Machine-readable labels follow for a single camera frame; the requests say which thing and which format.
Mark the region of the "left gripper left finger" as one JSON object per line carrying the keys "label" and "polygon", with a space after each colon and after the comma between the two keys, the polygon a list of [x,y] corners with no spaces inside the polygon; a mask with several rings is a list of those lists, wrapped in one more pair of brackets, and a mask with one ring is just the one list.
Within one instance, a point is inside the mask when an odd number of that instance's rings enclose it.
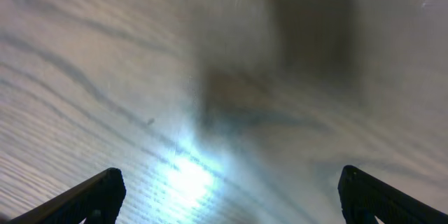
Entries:
{"label": "left gripper left finger", "polygon": [[12,219],[10,224],[114,224],[126,195],[123,175],[108,168],[40,206]]}

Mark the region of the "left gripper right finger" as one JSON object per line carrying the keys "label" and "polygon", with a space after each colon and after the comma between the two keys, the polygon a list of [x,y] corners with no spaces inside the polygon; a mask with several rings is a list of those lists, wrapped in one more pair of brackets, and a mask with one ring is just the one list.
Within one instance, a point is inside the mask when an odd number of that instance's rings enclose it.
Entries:
{"label": "left gripper right finger", "polygon": [[344,166],[337,189],[346,224],[447,222],[447,214],[352,165]]}

